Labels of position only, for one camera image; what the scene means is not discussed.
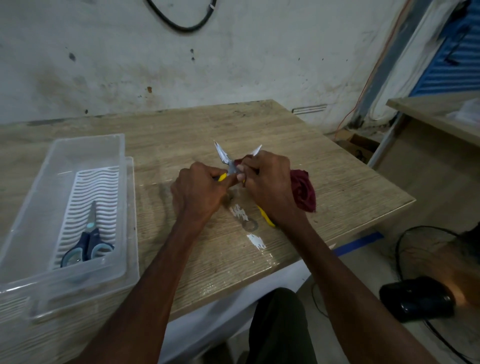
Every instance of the person's right arm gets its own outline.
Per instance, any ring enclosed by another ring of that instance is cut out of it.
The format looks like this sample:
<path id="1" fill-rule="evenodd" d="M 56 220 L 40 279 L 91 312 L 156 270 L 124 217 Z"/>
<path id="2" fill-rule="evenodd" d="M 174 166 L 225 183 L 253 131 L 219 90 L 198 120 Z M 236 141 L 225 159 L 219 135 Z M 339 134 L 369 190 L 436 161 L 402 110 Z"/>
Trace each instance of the person's right arm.
<path id="1" fill-rule="evenodd" d="M 245 158 L 240 169 L 257 205 L 282 229 L 312 273 L 350 363 L 437 363 L 333 254 L 297 208 L 288 158 L 261 151 Z"/>

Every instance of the orange wire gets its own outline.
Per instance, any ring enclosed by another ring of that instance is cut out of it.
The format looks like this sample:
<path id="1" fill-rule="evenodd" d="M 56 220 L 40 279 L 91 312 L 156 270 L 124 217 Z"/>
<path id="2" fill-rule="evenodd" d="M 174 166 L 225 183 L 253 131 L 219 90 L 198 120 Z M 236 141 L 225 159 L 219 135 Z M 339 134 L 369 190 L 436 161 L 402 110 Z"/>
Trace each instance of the orange wire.
<path id="1" fill-rule="evenodd" d="M 387 51 L 388 49 L 388 45 L 390 43 L 390 41 L 392 40 L 392 37 L 393 35 L 395 34 L 395 31 L 397 30 L 397 27 L 400 23 L 400 19 L 402 18 L 403 16 L 403 13 L 405 12 L 405 10 L 408 8 L 408 5 L 410 4 L 411 0 L 407 0 L 407 2 L 405 2 L 405 5 L 403 6 L 403 9 L 402 11 L 400 12 L 400 14 L 398 15 L 397 19 L 396 19 L 396 22 L 395 22 L 395 25 L 392 29 L 392 32 L 390 33 L 390 35 L 388 36 L 388 39 L 385 43 L 385 46 L 384 46 L 384 49 L 382 50 L 382 53 L 380 53 L 380 56 L 378 57 L 378 60 L 377 62 L 375 63 L 373 69 L 372 69 L 372 72 L 370 72 L 370 75 L 368 76 L 368 79 L 367 79 L 367 82 L 365 83 L 365 86 L 363 87 L 363 90 L 361 91 L 360 93 L 360 96 L 357 100 L 357 103 L 355 104 L 355 106 L 353 107 L 352 110 L 350 110 L 350 112 L 345 115 L 345 117 L 342 119 L 342 121 L 340 122 L 340 124 L 336 127 L 336 130 L 335 130 L 335 135 L 334 135 L 334 140 L 336 140 L 336 135 L 338 134 L 338 130 L 340 129 L 340 126 L 342 126 L 343 122 L 345 121 L 345 119 L 355 111 L 355 109 L 357 108 L 357 106 L 359 105 L 360 103 L 360 100 L 361 100 L 361 97 L 363 96 L 363 93 L 365 92 L 365 89 L 367 88 L 367 85 L 368 83 L 370 82 L 370 79 L 372 78 L 373 76 L 373 73 L 375 72 L 375 69 L 377 68 L 378 64 L 380 63 L 380 61 L 382 60 L 383 56 L 385 55 L 385 52 Z"/>

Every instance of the pant leg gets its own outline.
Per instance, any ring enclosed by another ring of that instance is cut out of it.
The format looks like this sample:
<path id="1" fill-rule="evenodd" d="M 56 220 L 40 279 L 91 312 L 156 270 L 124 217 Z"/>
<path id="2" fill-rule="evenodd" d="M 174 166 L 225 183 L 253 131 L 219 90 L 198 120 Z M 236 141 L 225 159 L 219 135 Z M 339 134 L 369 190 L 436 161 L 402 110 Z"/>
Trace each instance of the pant leg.
<path id="1" fill-rule="evenodd" d="M 305 309 L 295 292 L 277 288 L 258 301 L 246 364 L 317 364 Z"/>

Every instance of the forearm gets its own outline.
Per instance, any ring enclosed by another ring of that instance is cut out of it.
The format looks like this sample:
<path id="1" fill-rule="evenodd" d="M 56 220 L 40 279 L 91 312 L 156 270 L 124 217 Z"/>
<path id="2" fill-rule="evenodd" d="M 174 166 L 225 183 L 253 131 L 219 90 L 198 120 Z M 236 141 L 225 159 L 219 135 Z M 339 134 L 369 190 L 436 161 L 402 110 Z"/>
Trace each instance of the forearm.
<path id="1" fill-rule="evenodd" d="M 76 363 L 157 363 L 173 297 L 203 223 L 182 213 L 125 301 Z"/>
<path id="2" fill-rule="evenodd" d="M 338 259 L 303 213 L 280 227 L 313 274 L 351 363 L 436 363 L 373 293 Z"/>

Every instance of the blue shutter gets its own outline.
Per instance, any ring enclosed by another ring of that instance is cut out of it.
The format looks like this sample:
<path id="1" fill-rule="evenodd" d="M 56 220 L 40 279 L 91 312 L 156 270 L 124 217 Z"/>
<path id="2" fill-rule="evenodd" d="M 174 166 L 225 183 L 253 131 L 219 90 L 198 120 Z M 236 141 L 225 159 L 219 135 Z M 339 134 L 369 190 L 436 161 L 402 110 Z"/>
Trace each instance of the blue shutter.
<path id="1" fill-rule="evenodd" d="M 440 37 L 443 44 L 410 95 L 480 90 L 480 0 L 451 18 Z"/>

